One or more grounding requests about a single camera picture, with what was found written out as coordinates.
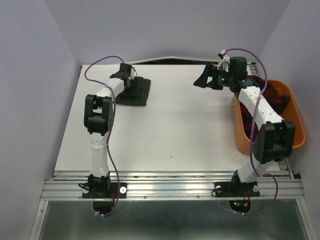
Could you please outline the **red black plaid skirt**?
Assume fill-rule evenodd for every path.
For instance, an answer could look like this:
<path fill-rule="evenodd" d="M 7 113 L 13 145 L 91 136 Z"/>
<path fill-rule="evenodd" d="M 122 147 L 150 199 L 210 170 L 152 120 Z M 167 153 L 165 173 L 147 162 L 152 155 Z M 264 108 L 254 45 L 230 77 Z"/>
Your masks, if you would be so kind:
<path fill-rule="evenodd" d="M 290 97 L 288 95 L 278 94 L 275 86 L 270 82 L 268 82 L 266 90 L 262 95 L 278 115 L 281 115 L 283 113 L 290 101 Z M 247 138 L 250 139 L 253 117 L 242 102 L 240 102 L 240 111 L 244 133 Z"/>

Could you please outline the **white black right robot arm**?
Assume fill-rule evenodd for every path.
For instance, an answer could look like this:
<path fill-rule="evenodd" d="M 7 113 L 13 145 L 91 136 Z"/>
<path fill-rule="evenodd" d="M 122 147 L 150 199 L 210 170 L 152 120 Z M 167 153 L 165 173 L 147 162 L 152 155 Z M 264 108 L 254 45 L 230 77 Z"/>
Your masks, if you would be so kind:
<path fill-rule="evenodd" d="M 251 125 L 257 134 L 250 142 L 250 162 L 238 169 L 238 178 L 230 182 L 231 192 L 242 195 L 248 183 L 256 181 L 271 163 L 292 154 L 296 126 L 277 114 L 263 97 L 257 80 L 248 76 L 245 57 L 223 57 L 217 66 L 207 64 L 193 84 L 219 91 L 229 88 L 252 116 Z"/>

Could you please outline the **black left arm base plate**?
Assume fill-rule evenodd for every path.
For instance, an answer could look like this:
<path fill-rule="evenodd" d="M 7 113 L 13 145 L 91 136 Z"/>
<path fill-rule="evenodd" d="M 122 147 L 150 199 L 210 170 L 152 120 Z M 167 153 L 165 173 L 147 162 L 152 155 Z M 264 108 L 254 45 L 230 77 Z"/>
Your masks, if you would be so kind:
<path fill-rule="evenodd" d="M 120 182 L 118 185 L 117 182 L 111 182 L 111 186 L 108 192 L 98 193 L 93 190 L 88 190 L 88 183 L 82 184 L 85 189 L 82 190 L 83 199 L 125 199 L 127 197 L 127 188 L 128 185 L 126 182 Z"/>

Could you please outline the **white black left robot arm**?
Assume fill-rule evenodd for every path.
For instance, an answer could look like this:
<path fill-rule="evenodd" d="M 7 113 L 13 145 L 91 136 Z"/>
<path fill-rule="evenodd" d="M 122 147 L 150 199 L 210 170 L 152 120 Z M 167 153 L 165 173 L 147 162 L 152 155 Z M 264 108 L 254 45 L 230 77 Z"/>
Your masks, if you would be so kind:
<path fill-rule="evenodd" d="M 121 93 L 134 87 L 134 77 L 134 67 L 121 63 L 119 70 L 109 77 L 101 90 L 85 97 L 84 126 L 90 138 L 91 168 L 84 188 L 100 197 L 111 193 L 107 146 L 114 124 L 115 100 Z"/>

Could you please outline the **dark grey dotted skirt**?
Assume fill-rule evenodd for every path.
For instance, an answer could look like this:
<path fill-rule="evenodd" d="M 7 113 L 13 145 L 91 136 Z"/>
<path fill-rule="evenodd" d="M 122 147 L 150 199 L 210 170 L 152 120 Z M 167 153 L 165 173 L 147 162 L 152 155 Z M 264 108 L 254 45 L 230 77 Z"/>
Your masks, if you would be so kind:
<path fill-rule="evenodd" d="M 147 105 L 147 100 L 149 97 L 151 80 L 143 78 L 141 76 L 136 76 L 139 79 L 139 91 L 138 96 L 124 96 L 124 91 L 117 95 L 116 104 L 122 106 L 131 107 L 144 107 Z"/>

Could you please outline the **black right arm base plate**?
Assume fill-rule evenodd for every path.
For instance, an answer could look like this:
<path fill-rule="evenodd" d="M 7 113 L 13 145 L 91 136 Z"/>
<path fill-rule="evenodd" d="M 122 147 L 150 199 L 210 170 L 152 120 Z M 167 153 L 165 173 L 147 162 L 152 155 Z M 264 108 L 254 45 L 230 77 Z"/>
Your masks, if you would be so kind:
<path fill-rule="evenodd" d="M 252 183 L 232 183 L 231 181 L 216 181 L 211 195 L 217 198 L 244 198 L 259 197 L 259 190 L 254 191 L 257 182 Z"/>

